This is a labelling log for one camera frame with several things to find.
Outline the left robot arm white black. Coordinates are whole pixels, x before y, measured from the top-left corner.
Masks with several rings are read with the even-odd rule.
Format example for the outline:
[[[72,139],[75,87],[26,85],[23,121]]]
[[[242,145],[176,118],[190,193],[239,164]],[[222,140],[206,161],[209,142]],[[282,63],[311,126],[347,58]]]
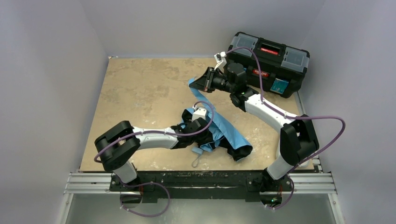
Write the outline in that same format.
[[[129,159],[136,151],[187,148],[209,132],[207,114],[207,109],[199,107],[193,110],[190,120],[165,129],[143,129],[121,121],[95,140],[98,155],[94,159],[105,171],[116,174],[120,182],[132,183],[138,174]]]

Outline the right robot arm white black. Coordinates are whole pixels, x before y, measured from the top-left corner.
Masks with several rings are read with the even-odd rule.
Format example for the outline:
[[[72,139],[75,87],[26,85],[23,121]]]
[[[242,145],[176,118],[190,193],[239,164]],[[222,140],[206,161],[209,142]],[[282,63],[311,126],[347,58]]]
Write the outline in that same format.
[[[263,170],[262,191],[273,187],[319,149],[316,132],[308,116],[287,115],[286,111],[265,102],[256,90],[248,86],[246,71],[240,63],[229,64],[224,72],[208,67],[201,77],[189,83],[189,87],[207,93],[215,90],[228,92],[236,107],[258,117],[280,134],[280,155]]]

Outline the light blue folding umbrella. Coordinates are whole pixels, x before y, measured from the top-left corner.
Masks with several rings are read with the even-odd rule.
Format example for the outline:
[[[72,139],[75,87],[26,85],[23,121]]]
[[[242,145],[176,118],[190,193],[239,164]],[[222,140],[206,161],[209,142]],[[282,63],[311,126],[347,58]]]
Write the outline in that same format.
[[[190,88],[190,91],[198,101],[205,101],[204,107],[208,111],[207,121],[210,121],[212,112],[214,112],[211,125],[202,133],[203,138],[197,141],[197,146],[192,148],[192,152],[201,156],[203,152],[211,153],[214,149],[222,147],[236,162],[249,156],[253,150],[249,141],[216,111],[214,105],[202,93],[193,88]]]

